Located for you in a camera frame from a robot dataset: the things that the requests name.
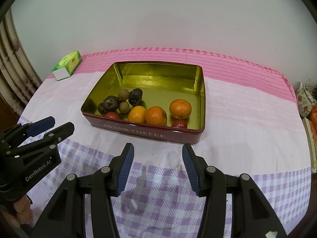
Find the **green tissue box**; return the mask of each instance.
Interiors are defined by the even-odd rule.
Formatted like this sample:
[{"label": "green tissue box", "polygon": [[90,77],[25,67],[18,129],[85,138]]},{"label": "green tissue box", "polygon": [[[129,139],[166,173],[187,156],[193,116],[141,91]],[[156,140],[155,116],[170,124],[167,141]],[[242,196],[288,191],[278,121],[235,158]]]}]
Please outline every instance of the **green tissue box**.
[{"label": "green tissue box", "polygon": [[65,55],[63,59],[60,60],[58,65],[52,70],[57,81],[69,78],[72,76],[77,66],[82,61],[79,51],[74,51],[68,55]]}]

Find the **table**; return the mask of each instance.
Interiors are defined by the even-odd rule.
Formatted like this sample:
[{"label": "table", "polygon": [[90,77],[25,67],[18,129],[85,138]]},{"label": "table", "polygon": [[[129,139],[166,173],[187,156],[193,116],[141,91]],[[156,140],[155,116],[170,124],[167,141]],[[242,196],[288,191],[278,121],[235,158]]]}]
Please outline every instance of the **table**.
[{"label": "table", "polygon": [[[109,66],[129,60],[203,68],[206,128],[193,146],[195,153],[225,174],[250,174],[290,233],[307,210],[311,183],[309,148],[292,86],[279,72],[237,58],[158,47],[83,56],[72,77],[57,82],[49,76],[32,97],[21,123],[51,115],[56,126],[75,124],[74,134],[59,145],[62,163],[29,193],[35,221],[67,174],[92,174],[131,142],[135,159],[126,190],[112,200],[121,237],[196,237],[204,199],[191,191],[181,160],[182,145],[98,129],[80,112]],[[231,197],[227,199],[224,237],[230,236],[232,220]],[[88,202],[89,197],[86,228],[91,237]]]}]

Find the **tangerine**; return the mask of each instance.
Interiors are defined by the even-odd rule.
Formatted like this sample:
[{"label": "tangerine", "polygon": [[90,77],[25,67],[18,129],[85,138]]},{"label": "tangerine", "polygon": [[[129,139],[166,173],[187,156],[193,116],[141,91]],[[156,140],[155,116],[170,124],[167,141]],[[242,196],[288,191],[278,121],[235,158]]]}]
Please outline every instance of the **tangerine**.
[{"label": "tangerine", "polygon": [[128,121],[145,123],[146,109],[142,106],[135,106],[128,115]]},{"label": "tangerine", "polygon": [[166,126],[166,112],[161,107],[151,107],[146,111],[145,121],[151,125]]},{"label": "tangerine", "polygon": [[186,119],[191,115],[191,104],[184,99],[175,99],[170,104],[170,113],[178,119]]}]

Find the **human hand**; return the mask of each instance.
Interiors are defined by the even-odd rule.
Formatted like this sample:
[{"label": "human hand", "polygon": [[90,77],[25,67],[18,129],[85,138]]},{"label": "human hand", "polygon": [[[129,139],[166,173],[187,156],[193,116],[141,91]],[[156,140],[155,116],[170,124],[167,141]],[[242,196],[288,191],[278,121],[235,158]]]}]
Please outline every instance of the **human hand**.
[{"label": "human hand", "polygon": [[16,228],[20,227],[20,224],[31,224],[33,222],[33,212],[31,210],[31,202],[25,195],[19,201],[13,203],[13,207],[16,210],[16,216],[11,215],[5,207],[1,207],[0,210],[4,218],[8,223]]}]

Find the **curtain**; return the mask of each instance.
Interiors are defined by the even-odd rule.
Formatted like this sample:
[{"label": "curtain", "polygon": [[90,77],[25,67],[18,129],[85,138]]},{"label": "curtain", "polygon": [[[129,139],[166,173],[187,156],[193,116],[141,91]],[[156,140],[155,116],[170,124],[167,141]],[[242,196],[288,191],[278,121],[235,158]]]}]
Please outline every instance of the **curtain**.
[{"label": "curtain", "polygon": [[0,95],[21,116],[41,83],[22,49],[9,10],[0,23]]}]

